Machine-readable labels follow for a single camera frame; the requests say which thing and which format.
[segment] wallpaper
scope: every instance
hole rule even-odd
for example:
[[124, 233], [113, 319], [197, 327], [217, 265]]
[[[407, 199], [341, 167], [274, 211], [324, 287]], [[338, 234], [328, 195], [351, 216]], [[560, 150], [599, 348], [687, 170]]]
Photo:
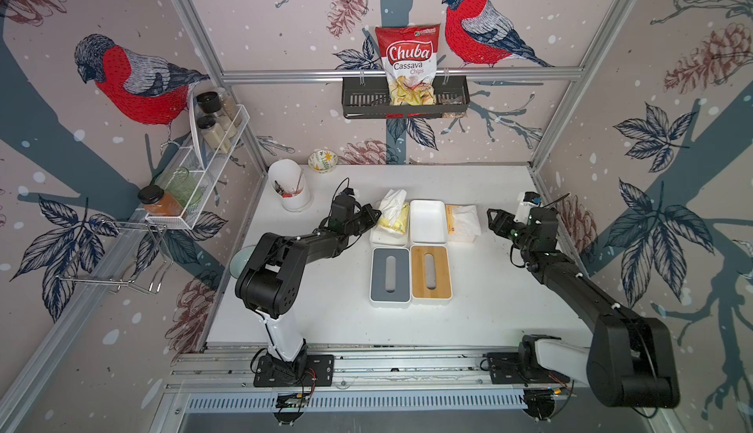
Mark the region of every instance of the wallpaper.
[[[438, 69], [579, 65], [613, 0], [192, 1], [230, 71], [381, 69], [374, 27], [426, 24], [441, 24]], [[530, 159], [568, 84], [468, 86], [471, 106], [462, 118], [357, 125], [343, 124], [340, 84], [234, 90], [264, 113], [251, 125], [261, 146], [276, 154], [267, 161], [283, 154], [304, 163], [313, 151], [330, 148], [370, 151], [383, 164], [520, 163]], [[325, 107], [306, 106], [319, 99]], [[321, 126], [312, 131], [314, 124]]]
[[591, 277], [673, 334], [684, 427], [751, 431], [750, 0], [640, 0], [541, 170]]
[[[165, 169], [187, 137], [188, 91], [200, 82], [199, 88], [211, 85], [169, 0], [0, 0], [0, 15], [0, 335], [13, 347], [0, 368], [5, 391], [78, 289], [54, 275], [68, 268], [70, 276], [86, 277], [94, 270], [117, 235], [96, 222], [133, 213], [138, 189]], [[256, 170], [243, 150], [233, 152], [193, 231], [167, 233], [176, 265], [159, 296], [118, 294], [120, 310], [135, 309], [128, 324], [137, 330], [124, 337], [122, 320], [95, 315], [108, 322], [108, 331], [95, 336], [100, 347], [111, 349], [104, 340], [120, 339], [119, 349], [140, 353], [159, 344], [160, 357], [147, 360], [158, 360], [150, 369], [167, 369], [178, 353], [193, 350], [258, 181]], [[145, 251], [136, 263], [148, 267], [155, 256]], [[133, 305], [124, 307], [126, 299]], [[147, 315], [155, 318], [147, 322]], [[76, 404], [106, 398], [105, 383], [90, 382], [87, 368], [107, 362], [109, 354], [91, 345], [81, 350], [88, 355], [72, 362], [96, 362], [77, 366], [80, 382], [92, 389]], [[140, 358], [129, 360], [136, 366], [134, 359]], [[69, 388], [67, 381], [48, 386], [56, 419], [73, 407]], [[108, 429], [122, 420], [116, 408], [122, 399], [112, 395]], [[32, 415], [52, 417], [47, 410]], [[66, 428], [81, 427], [69, 419], [56, 428], [66, 422]], [[52, 429], [49, 422], [46, 427]]]
[[[386, 131], [383, 120], [344, 118], [340, 83], [233, 91], [249, 108], [268, 164], [280, 157], [305, 164], [321, 149], [335, 151], [344, 164], [464, 164], [530, 160], [568, 84], [471, 82], [467, 117], [389, 120]], [[376, 155], [363, 157], [370, 147]]]

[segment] small bowl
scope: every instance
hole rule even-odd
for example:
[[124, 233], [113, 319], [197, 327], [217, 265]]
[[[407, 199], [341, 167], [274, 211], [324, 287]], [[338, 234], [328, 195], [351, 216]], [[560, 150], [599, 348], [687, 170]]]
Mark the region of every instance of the small bowl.
[[254, 253], [254, 249], [256, 249], [256, 245], [248, 246], [244, 249], [240, 249], [238, 253], [233, 255], [231, 260], [231, 277], [238, 279], [243, 268], [249, 263], [249, 258], [251, 257], [251, 254]]
[[309, 156], [309, 166], [316, 173], [332, 171], [337, 165], [337, 154], [333, 151], [316, 151]]

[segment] mounting plate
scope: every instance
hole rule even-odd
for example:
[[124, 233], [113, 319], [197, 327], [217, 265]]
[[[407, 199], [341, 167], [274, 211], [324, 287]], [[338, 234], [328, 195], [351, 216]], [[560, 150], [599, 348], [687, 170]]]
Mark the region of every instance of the mounting plate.
[[[333, 355], [308, 355], [306, 357], [306, 369], [312, 368], [316, 373], [316, 386], [327, 387], [332, 385], [332, 371], [334, 369]], [[285, 377], [276, 375], [271, 355], [264, 355], [259, 358], [256, 366], [256, 376], [254, 377], [254, 387], [311, 387], [313, 380], [311, 376], [304, 376], [301, 382], [291, 384]]]
[[489, 360], [489, 376], [492, 378], [492, 384], [559, 383], [549, 377], [550, 374], [565, 384], [570, 382], [570, 378], [564, 374], [545, 369], [531, 371], [528, 376], [523, 375], [520, 370], [520, 355], [515, 352], [486, 353], [486, 357]]

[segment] yellow tissue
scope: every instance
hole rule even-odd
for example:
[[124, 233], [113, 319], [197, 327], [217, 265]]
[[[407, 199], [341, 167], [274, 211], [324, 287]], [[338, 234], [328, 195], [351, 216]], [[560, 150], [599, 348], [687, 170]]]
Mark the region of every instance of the yellow tissue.
[[392, 232], [396, 232], [400, 234], [405, 233], [405, 230], [407, 229], [407, 225], [408, 225], [409, 207], [410, 206], [408, 205], [407, 202], [403, 204], [403, 209], [400, 210], [400, 215], [398, 216], [397, 219], [395, 219], [394, 225], [390, 225], [389, 219], [387, 218], [380, 218], [378, 224], [381, 227], [387, 229], [388, 231], [392, 231]]

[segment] spice jar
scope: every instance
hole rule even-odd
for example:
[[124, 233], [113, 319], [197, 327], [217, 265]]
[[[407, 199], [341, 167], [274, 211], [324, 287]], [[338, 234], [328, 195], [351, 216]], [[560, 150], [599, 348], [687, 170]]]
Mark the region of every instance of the spice jar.
[[179, 216], [183, 214], [183, 206], [170, 193], [165, 193], [161, 187], [150, 184], [138, 192], [138, 200], [151, 215]]
[[233, 99], [233, 95], [230, 94], [226, 89], [224, 88], [215, 88], [215, 92], [220, 96], [220, 101], [222, 102], [222, 111], [225, 112], [225, 114], [233, 120], [233, 124], [235, 127], [239, 127], [240, 123], [242, 122], [242, 118], [240, 115], [236, 118], [236, 114], [238, 111], [236, 111], [236, 104], [235, 100]]
[[225, 132], [212, 116], [202, 116], [197, 119], [196, 126], [199, 128], [202, 137], [211, 148], [215, 149], [220, 154], [231, 153], [231, 143], [224, 137]]
[[191, 173], [183, 166], [176, 166], [167, 169], [160, 174], [155, 180], [155, 184], [178, 201], [178, 204], [187, 208], [199, 202], [201, 199], [201, 190], [196, 189], [196, 181], [191, 177]]
[[208, 91], [206, 93], [201, 93], [196, 97], [196, 101], [199, 103], [199, 107], [206, 113], [207, 116], [212, 116], [212, 118], [217, 121], [217, 124], [220, 125], [222, 130], [227, 131], [227, 136], [229, 138], [236, 135], [238, 131], [233, 124], [233, 120], [224, 113], [222, 109], [222, 102], [220, 101], [220, 97], [217, 92]]

